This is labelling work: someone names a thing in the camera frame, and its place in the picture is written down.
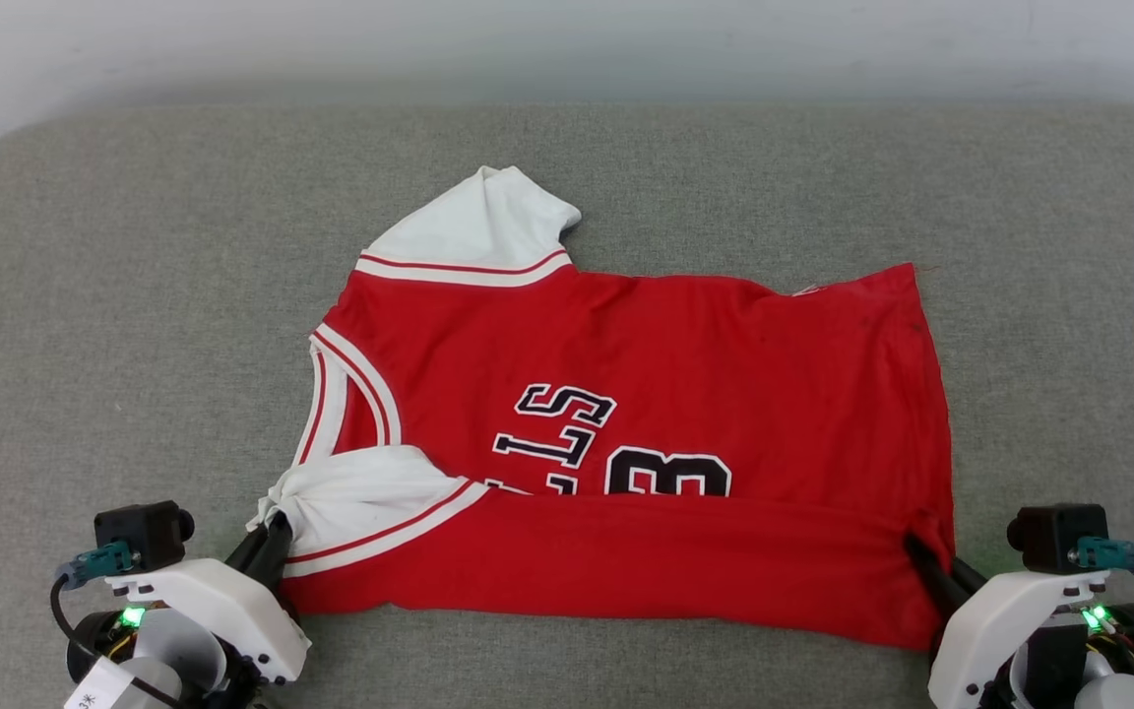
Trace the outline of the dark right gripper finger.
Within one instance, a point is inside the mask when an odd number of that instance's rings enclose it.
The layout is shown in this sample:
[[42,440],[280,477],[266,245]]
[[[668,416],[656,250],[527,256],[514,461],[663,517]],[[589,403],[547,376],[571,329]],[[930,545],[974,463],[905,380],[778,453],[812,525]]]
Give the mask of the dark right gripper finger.
[[968,566],[957,556],[950,562],[941,562],[940,557],[914,533],[905,535],[904,547],[913,569],[916,569],[919,580],[925,588],[926,596],[931,598],[939,614],[933,641],[941,641],[951,615],[968,600],[968,576],[965,575]]
[[954,556],[949,565],[949,584],[954,598],[968,598],[985,585],[985,575],[960,557]]

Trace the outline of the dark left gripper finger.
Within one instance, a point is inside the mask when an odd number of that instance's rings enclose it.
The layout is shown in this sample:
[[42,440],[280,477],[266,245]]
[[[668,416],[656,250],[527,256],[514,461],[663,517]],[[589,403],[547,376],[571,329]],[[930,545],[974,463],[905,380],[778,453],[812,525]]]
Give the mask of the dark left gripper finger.
[[226,557],[225,564],[260,584],[270,584],[270,552],[266,551],[269,537],[270,533],[266,526],[256,526],[252,531],[248,531],[246,535],[243,535],[243,539],[235,547],[234,551]]
[[284,566],[291,551],[293,534],[289,520],[281,510],[271,513],[255,529],[255,579],[274,594],[284,580]]

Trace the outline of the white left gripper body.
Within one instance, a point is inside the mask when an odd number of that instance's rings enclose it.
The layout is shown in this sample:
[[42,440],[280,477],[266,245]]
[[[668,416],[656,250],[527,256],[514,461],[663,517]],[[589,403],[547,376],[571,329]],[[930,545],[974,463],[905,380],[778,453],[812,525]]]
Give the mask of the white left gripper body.
[[143,607],[129,665],[179,687],[229,687],[240,669],[252,683],[296,682],[311,642],[278,598],[225,562],[193,559],[163,569],[108,576]]

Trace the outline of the red basketball jersey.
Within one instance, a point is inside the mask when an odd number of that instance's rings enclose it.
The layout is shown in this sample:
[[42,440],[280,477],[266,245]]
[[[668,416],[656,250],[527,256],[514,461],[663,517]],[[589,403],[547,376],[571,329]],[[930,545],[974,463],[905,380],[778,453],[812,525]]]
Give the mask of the red basketball jersey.
[[302,613],[720,618],[921,651],[955,552],[916,269],[779,294],[582,271],[576,206],[482,167],[386,230],[308,337],[259,501]]

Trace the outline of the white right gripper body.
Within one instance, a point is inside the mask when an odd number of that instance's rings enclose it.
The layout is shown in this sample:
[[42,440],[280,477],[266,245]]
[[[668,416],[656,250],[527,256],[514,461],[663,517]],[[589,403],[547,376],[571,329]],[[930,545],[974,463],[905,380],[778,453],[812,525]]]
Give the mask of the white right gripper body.
[[971,686],[985,691],[985,683],[1053,611],[1086,602],[1097,593],[1093,586],[1110,575],[1110,569],[1074,575],[1017,571],[985,580],[945,625],[926,684],[932,703],[937,709],[978,709]]

